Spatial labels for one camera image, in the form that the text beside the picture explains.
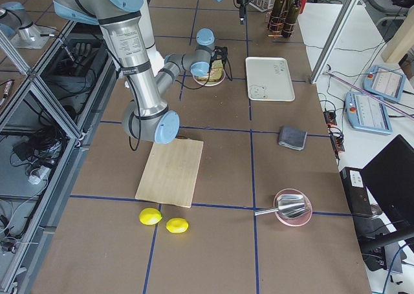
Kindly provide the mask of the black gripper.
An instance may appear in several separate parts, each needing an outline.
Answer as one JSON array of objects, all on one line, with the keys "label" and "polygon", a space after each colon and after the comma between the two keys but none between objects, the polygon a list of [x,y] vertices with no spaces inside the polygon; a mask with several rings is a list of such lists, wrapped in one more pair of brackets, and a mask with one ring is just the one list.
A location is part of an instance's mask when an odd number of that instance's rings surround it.
[{"label": "black gripper", "polygon": [[249,1],[250,0],[235,0],[236,7],[239,8],[239,20],[241,25],[245,23],[245,6]]},{"label": "black gripper", "polygon": [[223,61],[223,66],[225,68],[226,64],[228,63],[228,47],[215,46],[213,50],[213,56],[210,60],[210,68],[212,62],[218,59],[221,59]]}]

